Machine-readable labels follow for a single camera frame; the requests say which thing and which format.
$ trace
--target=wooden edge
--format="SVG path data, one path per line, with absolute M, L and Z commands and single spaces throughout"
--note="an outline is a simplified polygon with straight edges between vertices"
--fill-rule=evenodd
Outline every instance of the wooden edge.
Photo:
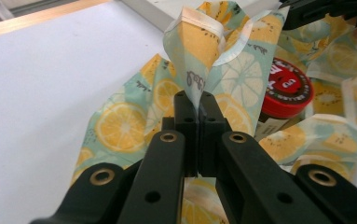
M 17 17 L 8 21 L 0 21 L 0 35 L 106 2 L 109 2 L 109 0 L 79 0 L 59 7 L 53 7 L 29 15 Z

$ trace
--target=red lid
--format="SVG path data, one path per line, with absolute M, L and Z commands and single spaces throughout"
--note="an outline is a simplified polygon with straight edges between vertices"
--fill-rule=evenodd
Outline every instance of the red lid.
M 313 90 L 306 75 L 292 64 L 274 58 L 262 112 L 279 119 L 299 114 L 311 101 Z

